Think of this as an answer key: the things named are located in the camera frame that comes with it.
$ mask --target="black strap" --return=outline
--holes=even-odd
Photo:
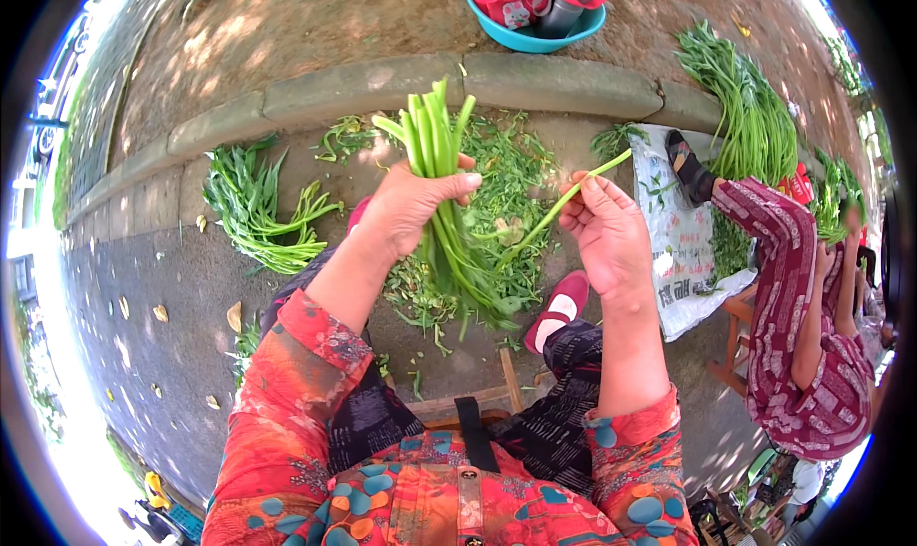
[[[455,399],[458,410],[458,423],[461,425],[461,434],[465,439],[465,450],[471,466],[482,471],[499,472],[497,457],[493,455],[490,447],[490,434],[480,422],[478,402],[473,396],[462,396]]]

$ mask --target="white plastic sack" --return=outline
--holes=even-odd
[[[757,272],[744,269],[726,277],[710,295],[698,295],[708,290],[713,276],[714,235],[713,204],[707,202],[692,208],[682,193],[666,154],[666,134],[672,128],[656,124],[640,124],[649,135],[649,142],[630,137],[634,153],[634,195],[647,219],[649,240],[653,250],[653,286],[656,305],[666,343],[675,341],[713,313],[726,298],[746,288]],[[701,162],[711,157],[710,134],[682,130],[682,135]],[[714,144],[719,152],[722,139]],[[675,182],[658,196],[650,191]]]

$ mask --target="black shoe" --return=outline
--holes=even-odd
[[[694,208],[709,202],[714,194],[716,176],[698,162],[682,133],[676,129],[670,130],[666,136],[666,152],[669,154],[669,164],[682,185],[685,199]]]

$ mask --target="red floral shirt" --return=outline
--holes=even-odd
[[[373,352],[297,291],[252,357],[202,544],[697,544],[682,491],[675,387],[632,415],[583,418],[592,501],[532,477],[492,443],[470,466],[460,433],[403,439],[335,477],[327,424]]]

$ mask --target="red slipper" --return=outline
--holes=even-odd
[[[363,217],[363,212],[366,211],[366,207],[370,205],[370,200],[373,199],[373,196],[366,196],[360,200],[360,203],[357,204],[356,208],[353,208],[353,211],[350,212],[350,218],[347,220],[347,234],[350,235],[350,232],[357,227],[357,224],[360,223],[360,218]]]
[[[534,338],[538,334],[538,326],[544,320],[560,320],[570,323],[570,320],[563,313],[547,310],[559,295],[565,295],[573,300],[573,303],[576,304],[576,316],[579,317],[582,311],[586,309],[586,301],[589,299],[589,277],[586,276],[586,272],[578,269],[560,280],[560,283],[554,288],[554,292],[551,293],[551,298],[545,303],[544,311],[538,315],[538,319],[534,320],[532,327],[525,334],[523,342],[525,347],[536,355],[541,355],[541,353],[534,347]]]

